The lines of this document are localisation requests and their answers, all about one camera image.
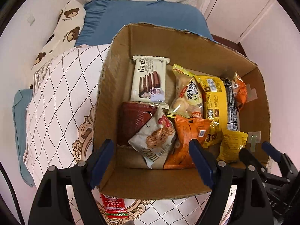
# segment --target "orange snack package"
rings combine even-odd
[[[163,166],[164,169],[195,168],[190,157],[188,146],[192,139],[197,139],[202,145],[207,137],[211,120],[204,118],[184,118],[175,116],[175,127],[178,139],[175,148]]]
[[[247,101],[247,88],[245,82],[235,72],[232,80],[232,91],[236,101],[236,107],[241,110]]]

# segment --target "metal screw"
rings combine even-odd
[[[224,161],[218,161],[218,165],[220,167],[225,167],[226,166],[226,162],[224,162]]]
[[[80,161],[79,163],[77,163],[77,166],[83,167],[85,164],[86,164],[85,161]]]
[[[48,170],[49,170],[50,172],[53,172],[53,171],[55,170],[55,166],[50,166],[50,167],[48,168]]]
[[[251,172],[253,172],[253,171],[255,170],[255,167],[252,166],[252,165],[250,165],[250,166],[248,166],[248,169],[249,169]]]

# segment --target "cardboard box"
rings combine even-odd
[[[105,139],[116,143],[118,110],[131,96],[134,55],[170,58],[166,73],[166,102],[175,97],[176,81],[172,65],[218,77],[232,77],[237,71],[257,99],[246,103],[240,112],[240,130],[261,131],[261,142],[270,139],[270,117],[263,77],[257,65],[238,52],[199,35],[149,24],[124,26],[115,36],[107,55],[99,82],[94,121],[94,148]],[[218,155],[219,145],[210,150]],[[268,156],[256,144],[255,157],[267,164]],[[243,168],[242,163],[233,166]],[[131,147],[116,148],[99,190],[120,198],[168,199],[182,198],[210,191],[196,169],[149,170],[143,157]]]

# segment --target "wall socket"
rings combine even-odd
[[[35,18],[32,14],[30,14],[29,18],[27,19],[27,22],[29,23],[30,26],[34,23]]]

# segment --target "white door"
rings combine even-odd
[[[217,0],[206,22],[211,34],[238,42],[269,0]]]

